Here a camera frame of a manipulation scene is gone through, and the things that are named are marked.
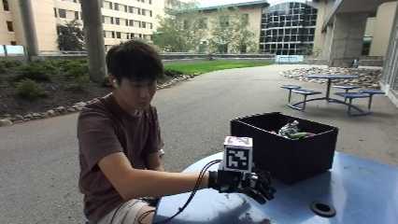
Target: grass lawn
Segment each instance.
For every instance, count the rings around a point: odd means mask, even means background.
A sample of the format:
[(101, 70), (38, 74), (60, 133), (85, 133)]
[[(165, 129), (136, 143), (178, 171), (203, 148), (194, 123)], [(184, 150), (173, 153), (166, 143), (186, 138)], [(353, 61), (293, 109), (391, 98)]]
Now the grass lawn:
[(207, 73), (222, 69), (230, 68), (242, 68), (242, 67), (255, 67), (255, 66), (266, 66), (270, 63), (250, 63), (250, 62), (235, 62), (235, 61), (211, 61), (203, 63), (182, 63), (165, 65), (165, 69), (173, 69), (181, 71), (184, 74), (193, 73)]

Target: black plastic bin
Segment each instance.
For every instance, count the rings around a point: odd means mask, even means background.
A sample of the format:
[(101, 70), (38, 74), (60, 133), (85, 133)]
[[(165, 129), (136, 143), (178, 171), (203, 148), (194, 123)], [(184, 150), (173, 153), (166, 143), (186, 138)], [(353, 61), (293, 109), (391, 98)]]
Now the black plastic bin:
[[(315, 136), (289, 139), (278, 132), (289, 119), (298, 121), (301, 132)], [(231, 136), (253, 138), (255, 168), (293, 184), (331, 169), (338, 129), (330, 125), (287, 116), (279, 112), (257, 114), (230, 120)]]

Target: round table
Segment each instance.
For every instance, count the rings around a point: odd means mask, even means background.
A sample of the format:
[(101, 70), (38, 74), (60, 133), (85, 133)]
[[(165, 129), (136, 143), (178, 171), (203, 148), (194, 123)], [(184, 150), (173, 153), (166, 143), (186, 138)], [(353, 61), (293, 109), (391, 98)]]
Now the round table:
[[(222, 153), (197, 161), (184, 172), (199, 171)], [(333, 167), (293, 185), (273, 180), (274, 199), (258, 204), (237, 193), (202, 189), (170, 223), (396, 223), (398, 168), (345, 153), (334, 153)], [(154, 223), (172, 217), (190, 193), (162, 197)], [(319, 201), (335, 208), (334, 217), (317, 215), (310, 204)]]

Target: brown t-shirt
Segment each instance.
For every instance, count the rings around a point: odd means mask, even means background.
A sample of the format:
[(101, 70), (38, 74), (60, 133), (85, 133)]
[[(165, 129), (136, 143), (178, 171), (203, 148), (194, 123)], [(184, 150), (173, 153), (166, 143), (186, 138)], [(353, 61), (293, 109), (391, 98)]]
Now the brown t-shirt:
[(146, 168), (145, 156), (162, 147), (156, 107), (150, 105), (134, 117), (121, 109), (112, 94), (96, 98), (81, 110), (77, 138), (85, 217), (97, 221), (124, 202), (97, 163), (109, 154), (124, 152), (133, 168)]

